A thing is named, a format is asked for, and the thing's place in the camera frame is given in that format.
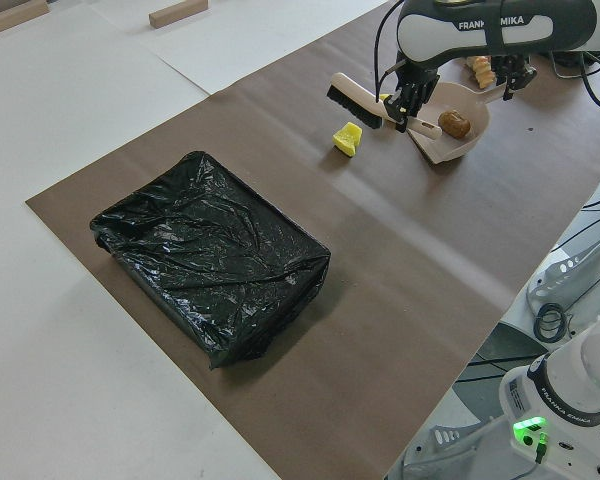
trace black plastic-covered box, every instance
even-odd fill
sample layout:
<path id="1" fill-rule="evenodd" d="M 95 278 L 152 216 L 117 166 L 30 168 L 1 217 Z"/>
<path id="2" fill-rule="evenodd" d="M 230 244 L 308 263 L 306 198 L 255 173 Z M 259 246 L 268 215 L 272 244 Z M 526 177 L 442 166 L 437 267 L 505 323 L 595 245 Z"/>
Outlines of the black plastic-covered box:
<path id="1" fill-rule="evenodd" d="M 262 356 L 318 294 L 329 265 L 326 247 L 204 152 L 90 227 L 211 368 Z"/>

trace brush bristles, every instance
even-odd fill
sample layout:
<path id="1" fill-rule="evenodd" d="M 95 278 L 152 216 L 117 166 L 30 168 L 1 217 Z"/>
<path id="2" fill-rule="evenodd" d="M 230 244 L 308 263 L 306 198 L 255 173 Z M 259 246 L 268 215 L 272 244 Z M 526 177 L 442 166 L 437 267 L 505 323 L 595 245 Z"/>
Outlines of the brush bristles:
<path id="1" fill-rule="evenodd" d="M 351 100 L 333 85 L 331 85 L 331 88 L 329 88 L 329 91 L 327 92 L 327 97 L 349 110 L 355 115 L 355 117 L 358 120 L 360 120 L 366 126 L 374 129 L 380 128 L 382 126 L 382 117 L 379 117 L 378 115 L 375 115 L 369 112 L 368 110 L 365 110 L 362 106 Z"/>

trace wooden stick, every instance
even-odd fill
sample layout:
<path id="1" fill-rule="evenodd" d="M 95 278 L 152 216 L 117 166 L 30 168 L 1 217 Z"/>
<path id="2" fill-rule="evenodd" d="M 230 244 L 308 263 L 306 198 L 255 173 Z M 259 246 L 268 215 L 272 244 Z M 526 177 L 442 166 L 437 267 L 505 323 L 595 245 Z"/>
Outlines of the wooden stick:
<path id="1" fill-rule="evenodd" d="M 47 0 L 30 0 L 22 5 L 0 12 L 0 32 L 45 13 L 49 13 Z"/>
<path id="2" fill-rule="evenodd" d="M 161 28 L 183 18 L 190 17 L 209 8 L 208 0 L 185 0 L 149 14 L 153 28 Z"/>

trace brown paper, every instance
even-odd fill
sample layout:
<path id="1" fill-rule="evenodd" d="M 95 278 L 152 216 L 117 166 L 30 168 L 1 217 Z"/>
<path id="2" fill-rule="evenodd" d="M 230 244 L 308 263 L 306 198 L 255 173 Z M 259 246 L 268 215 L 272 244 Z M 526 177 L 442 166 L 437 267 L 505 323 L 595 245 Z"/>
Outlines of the brown paper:
<path id="1" fill-rule="evenodd" d="M 326 98 L 329 78 L 371 86 L 386 8 L 28 202 L 284 480 L 381 478 L 600 181 L 600 110 L 546 69 L 489 105 L 489 130 L 460 161 L 434 167 L 388 126 L 365 127 L 353 159 L 334 149 L 331 135 L 355 120 Z M 469 74 L 452 62 L 444 79 Z M 88 229 L 193 150 L 332 252 L 323 290 L 267 355 L 213 372 Z"/>

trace green light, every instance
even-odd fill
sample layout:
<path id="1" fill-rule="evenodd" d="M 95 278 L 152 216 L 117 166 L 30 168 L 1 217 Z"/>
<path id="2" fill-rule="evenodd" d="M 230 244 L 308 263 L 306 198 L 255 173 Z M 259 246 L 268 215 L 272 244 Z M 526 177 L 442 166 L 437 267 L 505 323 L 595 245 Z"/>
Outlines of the green light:
<path id="1" fill-rule="evenodd" d="M 533 417 L 528 420 L 522 420 L 513 424 L 513 435 L 520 443 L 524 443 L 525 433 L 528 430 L 532 432 L 540 430 L 545 423 L 547 423 L 547 420 L 544 417 Z"/>

